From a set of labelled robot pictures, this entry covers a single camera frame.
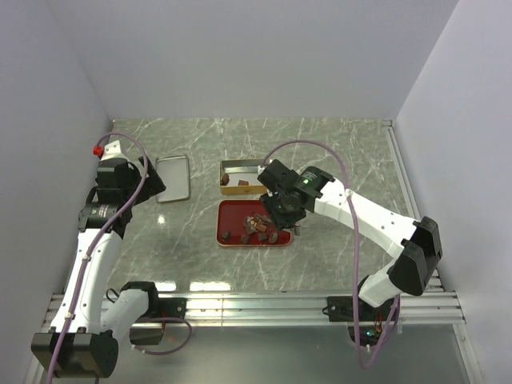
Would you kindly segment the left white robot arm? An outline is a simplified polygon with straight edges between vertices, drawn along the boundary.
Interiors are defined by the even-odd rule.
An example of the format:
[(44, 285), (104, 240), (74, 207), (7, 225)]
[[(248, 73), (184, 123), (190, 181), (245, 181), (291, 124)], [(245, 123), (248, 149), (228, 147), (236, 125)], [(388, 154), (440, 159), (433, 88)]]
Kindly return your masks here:
[(161, 311), (152, 282), (128, 282), (108, 309), (103, 302), (132, 209), (166, 187), (145, 152), (136, 166), (119, 140), (101, 138), (93, 153), (99, 158), (95, 184), (78, 216), (78, 244), (64, 296), (48, 331), (34, 334), (30, 346), (48, 383), (108, 378), (132, 325), (153, 321)]

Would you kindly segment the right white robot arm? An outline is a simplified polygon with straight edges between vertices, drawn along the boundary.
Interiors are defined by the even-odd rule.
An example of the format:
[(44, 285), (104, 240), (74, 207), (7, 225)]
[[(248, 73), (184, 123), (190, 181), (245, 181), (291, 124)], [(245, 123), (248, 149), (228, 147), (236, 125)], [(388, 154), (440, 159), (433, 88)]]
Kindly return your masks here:
[(335, 220), (380, 246), (392, 261), (358, 285), (354, 314), (370, 319), (387, 300), (399, 295), (421, 296), (442, 258), (438, 223), (397, 214), (345, 188), (315, 166), (301, 174), (273, 160), (258, 169), (267, 189), (260, 200), (274, 227), (292, 229), (307, 213)]

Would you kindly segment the brown square chocolate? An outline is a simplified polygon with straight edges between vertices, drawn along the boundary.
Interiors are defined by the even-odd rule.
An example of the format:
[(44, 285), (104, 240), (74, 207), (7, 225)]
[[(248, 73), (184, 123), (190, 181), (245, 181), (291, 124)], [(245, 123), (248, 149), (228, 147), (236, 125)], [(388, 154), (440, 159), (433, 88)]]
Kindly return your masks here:
[(221, 178), (221, 185), (227, 186), (230, 182), (230, 176), (228, 174), (224, 174)]

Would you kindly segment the light brown bar chocolate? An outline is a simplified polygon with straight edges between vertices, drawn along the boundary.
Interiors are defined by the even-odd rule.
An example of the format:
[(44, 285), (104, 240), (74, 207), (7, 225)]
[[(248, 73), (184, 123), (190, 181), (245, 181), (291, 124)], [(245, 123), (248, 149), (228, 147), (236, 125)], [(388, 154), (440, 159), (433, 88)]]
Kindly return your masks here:
[(256, 222), (254, 224), (254, 228), (256, 229), (257, 232), (260, 232), (260, 233), (265, 233), (267, 231), (267, 225), (264, 223), (260, 223), (260, 222)]

